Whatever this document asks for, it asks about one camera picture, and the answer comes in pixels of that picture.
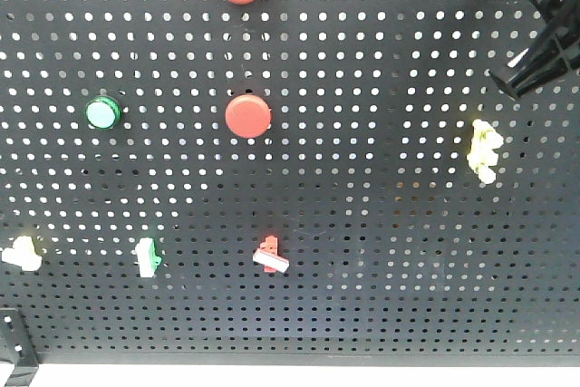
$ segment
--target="green round cap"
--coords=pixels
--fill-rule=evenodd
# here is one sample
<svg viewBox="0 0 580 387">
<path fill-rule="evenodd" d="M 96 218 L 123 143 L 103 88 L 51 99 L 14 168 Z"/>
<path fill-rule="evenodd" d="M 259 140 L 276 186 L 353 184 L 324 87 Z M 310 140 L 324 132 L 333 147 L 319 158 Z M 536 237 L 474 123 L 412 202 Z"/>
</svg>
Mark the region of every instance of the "green round cap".
<svg viewBox="0 0 580 387">
<path fill-rule="evenodd" d="M 95 97 L 84 111 L 87 121 L 97 129 L 112 129 L 121 120 L 121 106 L 106 95 Z"/>
</svg>

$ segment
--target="white floor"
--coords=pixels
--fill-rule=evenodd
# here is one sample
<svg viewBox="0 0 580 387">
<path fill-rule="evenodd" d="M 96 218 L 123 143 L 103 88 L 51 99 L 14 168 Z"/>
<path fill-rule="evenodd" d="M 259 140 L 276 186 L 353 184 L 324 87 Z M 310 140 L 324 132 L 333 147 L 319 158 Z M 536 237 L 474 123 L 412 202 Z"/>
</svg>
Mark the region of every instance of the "white floor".
<svg viewBox="0 0 580 387">
<path fill-rule="evenodd" d="M 12 368 L 0 365 L 0 386 Z M 580 368 L 352 368 L 261 366 L 42 365 L 32 387 L 547 387 L 576 385 Z"/>
</svg>

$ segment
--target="black bracket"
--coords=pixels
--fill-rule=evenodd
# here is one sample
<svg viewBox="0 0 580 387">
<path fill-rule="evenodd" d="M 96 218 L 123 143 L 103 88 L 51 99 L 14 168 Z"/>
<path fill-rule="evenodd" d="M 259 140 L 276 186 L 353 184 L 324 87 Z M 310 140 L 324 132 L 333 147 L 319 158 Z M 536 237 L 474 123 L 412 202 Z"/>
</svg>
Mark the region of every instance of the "black bracket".
<svg viewBox="0 0 580 387">
<path fill-rule="evenodd" d="M 14 370 L 5 387 L 28 387 L 38 371 L 38 360 L 30 342 L 20 312 L 14 308 L 0 308 L 0 339 L 4 343 L 2 357 Z"/>
</svg>

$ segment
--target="red and white clip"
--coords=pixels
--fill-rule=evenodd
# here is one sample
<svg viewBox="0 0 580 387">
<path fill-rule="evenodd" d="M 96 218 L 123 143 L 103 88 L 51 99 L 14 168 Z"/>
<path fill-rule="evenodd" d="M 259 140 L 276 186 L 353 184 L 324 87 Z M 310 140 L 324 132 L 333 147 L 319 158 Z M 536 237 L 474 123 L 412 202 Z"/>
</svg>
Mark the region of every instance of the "red and white clip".
<svg viewBox="0 0 580 387">
<path fill-rule="evenodd" d="M 260 244 L 253 257 L 256 263 L 264 265 L 264 272 L 286 272 L 290 266 L 287 258 L 278 255 L 278 239 L 274 236 L 268 236 L 266 241 Z"/>
</svg>

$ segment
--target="yellow clip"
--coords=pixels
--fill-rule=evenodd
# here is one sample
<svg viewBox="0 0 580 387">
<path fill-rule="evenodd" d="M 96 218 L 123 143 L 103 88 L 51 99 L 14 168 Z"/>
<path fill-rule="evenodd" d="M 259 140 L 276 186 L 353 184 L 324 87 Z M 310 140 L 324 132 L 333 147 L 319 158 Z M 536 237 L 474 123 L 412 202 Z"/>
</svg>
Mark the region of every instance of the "yellow clip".
<svg viewBox="0 0 580 387">
<path fill-rule="evenodd" d="M 468 164 L 489 185 L 496 181 L 496 172 L 490 168 L 498 165 L 499 155 L 494 150 L 504 145 L 504 138 L 487 121 L 473 121 L 473 130 Z"/>
</svg>

